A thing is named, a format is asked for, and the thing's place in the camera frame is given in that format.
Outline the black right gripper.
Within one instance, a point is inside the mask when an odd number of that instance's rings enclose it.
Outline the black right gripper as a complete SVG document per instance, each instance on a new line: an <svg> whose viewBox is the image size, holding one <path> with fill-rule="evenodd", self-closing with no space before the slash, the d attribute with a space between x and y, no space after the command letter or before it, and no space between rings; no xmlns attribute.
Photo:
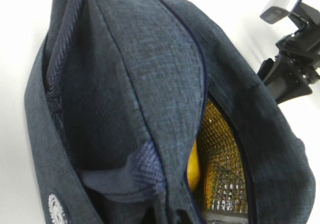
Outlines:
<svg viewBox="0 0 320 224"><path fill-rule="evenodd" d="M313 93L320 80L320 11L303 2L287 16L297 27L276 43L276 60L264 60L257 72L277 103Z"/></svg>

